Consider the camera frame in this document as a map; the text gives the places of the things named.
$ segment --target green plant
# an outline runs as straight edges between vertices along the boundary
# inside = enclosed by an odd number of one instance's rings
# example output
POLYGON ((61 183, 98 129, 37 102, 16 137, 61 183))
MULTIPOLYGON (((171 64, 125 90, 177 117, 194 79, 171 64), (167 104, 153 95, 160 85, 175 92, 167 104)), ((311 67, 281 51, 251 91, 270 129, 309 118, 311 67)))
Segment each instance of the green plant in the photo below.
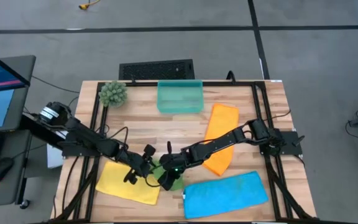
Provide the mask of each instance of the green plant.
POLYGON ((125 83, 113 81, 106 83, 99 92, 99 101, 103 106, 120 107, 127 100, 127 87, 125 83))

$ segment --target desk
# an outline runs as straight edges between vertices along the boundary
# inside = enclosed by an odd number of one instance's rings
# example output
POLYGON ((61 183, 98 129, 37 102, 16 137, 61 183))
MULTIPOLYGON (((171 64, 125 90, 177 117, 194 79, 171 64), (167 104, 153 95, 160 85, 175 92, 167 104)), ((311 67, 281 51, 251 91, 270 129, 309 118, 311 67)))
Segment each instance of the desk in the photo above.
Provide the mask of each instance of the desk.
MULTIPOLYGON (((81 87, 81 93, 76 109, 76 117, 82 123, 89 126, 97 81, 85 81, 81 87)), ((272 116, 288 112, 288 102, 282 82, 266 81, 268 100, 272 116)), ((236 106, 239 108, 239 124, 249 119, 256 118, 256 111, 252 90, 249 86, 204 86, 204 110, 200 114, 160 114, 156 106, 157 87, 129 87, 128 102, 118 109, 109 109, 106 124, 110 130, 108 135, 115 133, 123 126, 129 128, 129 150, 142 153, 146 144, 153 145, 157 152, 154 157, 158 158, 167 153, 167 141, 171 141, 173 153, 179 152, 184 146, 189 146, 196 141, 204 139, 208 125, 211 108, 214 103, 236 106)), ((261 93, 258 92, 260 107, 264 112, 261 93)), ((102 107, 99 107, 96 119, 96 127, 99 127, 102 115, 102 107)), ((281 130, 291 130, 293 123, 291 115, 274 118, 274 125, 281 130)), ((74 161, 73 157, 65 160, 56 193, 57 213, 62 212, 62 198, 67 175, 74 161)), ((100 160, 98 178, 107 159, 100 160)), ((66 205, 77 191, 80 182, 83 158, 79 158, 74 166, 73 173, 68 183, 66 205)), ((305 169, 293 156, 282 156, 283 170, 287 180, 287 187, 298 203, 307 213, 315 216, 313 201, 305 174, 305 169)), ((217 177, 203 166, 188 169, 184 173, 185 185, 206 180, 220 179, 232 175, 243 174, 256 170, 264 184, 270 199, 270 189, 265 168, 264 158, 259 153, 259 147, 248 144, 236 144, 231 165, 222 177, 217 177)), ((278 202, 281 214, 285 216, 283 198, 277 189, 278 202)), ((80 218, 85 215, 88 193, 85 192, 80 210, 80 218)), ((245 221, 272 221, 274 220, 273 206, 269 202, 242 210, 215 215, 212 217, 198 218, 190 221, 215 221, 215 222, 245 222, 245 221)), ((92 222, 180 222, 189 221, 184 219, 183 200, 181 191, 160 191, 155 206, 125 200, 115 196, 95 192, 91 215, 92 222)))

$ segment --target concrete floor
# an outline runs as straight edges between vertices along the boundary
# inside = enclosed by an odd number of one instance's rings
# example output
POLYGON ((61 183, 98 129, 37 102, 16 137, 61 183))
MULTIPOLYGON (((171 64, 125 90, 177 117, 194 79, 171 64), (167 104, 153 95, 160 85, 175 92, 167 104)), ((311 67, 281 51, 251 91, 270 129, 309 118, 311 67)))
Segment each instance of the concrete floor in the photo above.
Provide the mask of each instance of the concrete floor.
MULTIPOLYGON (((251 26, 245 0, 0 0, 1 29, 251 26)), ((358 25, 358 0, 255 0, 260 26, 358 25)), ((317 214, 358 222, 358 139, 344 131, 358 110, 358 30, 261 32, 271 79, 285 84, 317 214)), ((83 80, 118 78, 120 63, 192 58, 196 78, 261 79, 252 31, 0 34, 0 57, 34 54, 34 75, 79 90, 83 80)), ((76 95, 32 80, 26 106, 69 103, 76 95), (40 101, 40 96, 47 101, 40 101)), ((358 129, 351 130, 358 134, 358 129)), ((27 210, 0 207, 0 223, 46 220, 59 170, 29 179, 27 210)))

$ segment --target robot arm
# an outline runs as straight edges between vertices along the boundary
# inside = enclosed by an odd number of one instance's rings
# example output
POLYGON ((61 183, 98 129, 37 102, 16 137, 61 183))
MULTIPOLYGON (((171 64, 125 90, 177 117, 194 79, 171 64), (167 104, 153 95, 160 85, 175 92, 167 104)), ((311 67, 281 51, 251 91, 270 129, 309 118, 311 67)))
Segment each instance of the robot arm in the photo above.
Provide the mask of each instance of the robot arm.
POLYGON ((168 142, 168 154, 160 158, 161 166, 166 170, 158 179, 159 184, 169 190, 173 182, 188 168, 201 165, 212 154, 239 143, 247 143, 253 146, 268 144, 270 147, 279 148, 285 144, 280 130, 268 129, 261 119, 247 121, 242 126, 234 128, 228 133, 210 140, 206 144, 200 142, 181 149, 180 153, 172 154, 170 142, 168 142), (243 128, 248 126, 251 138, 245 136, 243 128))
POLYGON ((145 148, 145 153, 128 151, 129 146, 118 139, 106 138, 88 128, 71 115, 68 106, 59 102, 48 103, 39 114, 31 114, 40 128, 49 131, 67 131, 65 139, 57 142, 63 156, 105 156, 110 160, 127 164, 131 167, 124 181, 136 183, 136 176, 147 177, 155 149, 145 148))

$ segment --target teal plastic container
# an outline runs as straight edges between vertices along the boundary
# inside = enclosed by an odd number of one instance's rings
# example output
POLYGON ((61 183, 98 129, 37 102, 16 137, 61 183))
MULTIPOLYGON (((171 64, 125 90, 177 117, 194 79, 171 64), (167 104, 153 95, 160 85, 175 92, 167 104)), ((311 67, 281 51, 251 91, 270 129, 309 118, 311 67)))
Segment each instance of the teal plastic container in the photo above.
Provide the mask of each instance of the teal plastic container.
POLYGON ((199 113, 204 108, 201 80, 160 80, 157 108, 161 113, 199 113))

